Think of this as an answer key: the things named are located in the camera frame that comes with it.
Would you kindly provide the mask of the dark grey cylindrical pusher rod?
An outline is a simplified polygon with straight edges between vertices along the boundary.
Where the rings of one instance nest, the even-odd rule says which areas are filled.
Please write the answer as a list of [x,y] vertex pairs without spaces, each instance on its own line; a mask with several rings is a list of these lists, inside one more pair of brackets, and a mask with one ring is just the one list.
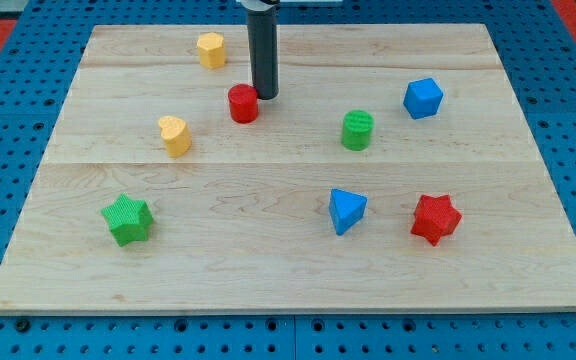
[[279,93],[278,4],[278,1],[245,0],[253,86],[262,100],[271,100]]

